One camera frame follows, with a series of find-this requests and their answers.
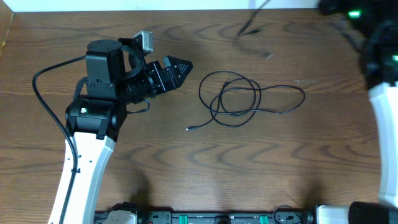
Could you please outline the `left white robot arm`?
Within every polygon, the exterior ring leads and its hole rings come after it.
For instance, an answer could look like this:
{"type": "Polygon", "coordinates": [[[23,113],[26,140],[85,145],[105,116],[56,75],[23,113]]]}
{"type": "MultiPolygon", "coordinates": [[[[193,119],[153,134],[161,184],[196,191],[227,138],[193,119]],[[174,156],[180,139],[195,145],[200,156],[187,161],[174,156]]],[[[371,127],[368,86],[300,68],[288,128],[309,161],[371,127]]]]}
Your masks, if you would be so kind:
{"type": "Polygon", "coordinates": [[[193,70],[191,61],[169,55],[163,64],[147,63],[150,52],[141,35],[88,44],[81,81],[87,94],[76,93],[65,112],[65,160],[49,223],[93,223],[127,105],[179,88],[193,70]]]}

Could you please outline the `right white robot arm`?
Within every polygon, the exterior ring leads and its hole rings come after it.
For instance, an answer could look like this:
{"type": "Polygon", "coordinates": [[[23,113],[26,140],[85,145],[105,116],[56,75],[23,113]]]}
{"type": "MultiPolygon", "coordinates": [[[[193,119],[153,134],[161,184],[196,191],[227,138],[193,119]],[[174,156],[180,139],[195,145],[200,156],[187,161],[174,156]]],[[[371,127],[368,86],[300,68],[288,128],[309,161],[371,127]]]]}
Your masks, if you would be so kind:
{"type": "Polygon", "coordinates": [[[344,15],[364,36],[359,66],[376,117],[381,181],[377,203],[316,205],[302,223],[397,223],[397,1],[321,0],[318,10],[344,15]]]}

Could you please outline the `cardboard box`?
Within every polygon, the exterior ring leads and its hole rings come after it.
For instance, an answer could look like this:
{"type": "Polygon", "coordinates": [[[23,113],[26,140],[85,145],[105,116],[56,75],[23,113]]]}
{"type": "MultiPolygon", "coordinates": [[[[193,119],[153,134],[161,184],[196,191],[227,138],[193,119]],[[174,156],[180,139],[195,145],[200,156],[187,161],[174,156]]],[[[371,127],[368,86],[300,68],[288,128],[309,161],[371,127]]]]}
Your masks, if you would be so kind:
{"type": "Polygon", "coordinates": [[[9,6],[1,0],[0,3],[0,55],[6,44],[6,39],[11,28],[11,24],[14,18],[14,12],[9,8],[9,6]]]}

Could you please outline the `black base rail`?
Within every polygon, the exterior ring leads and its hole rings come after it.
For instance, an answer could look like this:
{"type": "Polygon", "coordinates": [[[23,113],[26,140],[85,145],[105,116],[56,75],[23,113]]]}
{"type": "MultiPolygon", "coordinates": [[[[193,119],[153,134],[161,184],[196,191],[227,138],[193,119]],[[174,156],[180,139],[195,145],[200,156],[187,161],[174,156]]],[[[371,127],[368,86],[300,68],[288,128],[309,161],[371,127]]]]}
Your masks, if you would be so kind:
{"type": "Polygon", "coordinates": [[[118,203],[94,214],[93,223],[132,224],[306,224],[316,223],[312,210],[280,205],[272,211],[178,211],[170,207],[118,203]]]}

